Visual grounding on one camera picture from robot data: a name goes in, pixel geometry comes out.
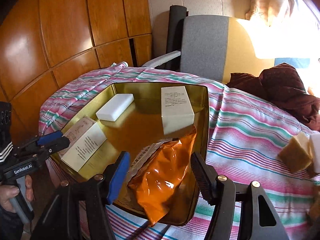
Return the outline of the person's left hand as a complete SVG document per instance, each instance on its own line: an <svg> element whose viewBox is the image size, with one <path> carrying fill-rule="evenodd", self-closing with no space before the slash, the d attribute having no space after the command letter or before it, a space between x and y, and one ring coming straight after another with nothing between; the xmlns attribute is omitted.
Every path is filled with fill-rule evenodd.
<svg viewBox="0 0 320 240"><path fill-rule="evenodd" d="M34 200L34 191L32 188L32 178L29 175L25 176L25 196L27 201L32 202ZM5 211L15 213L16 210L12 206L10 199L16 197L20 189L14 185L1 185L0 186L0 199L1 199L1 207Z"/></svg>

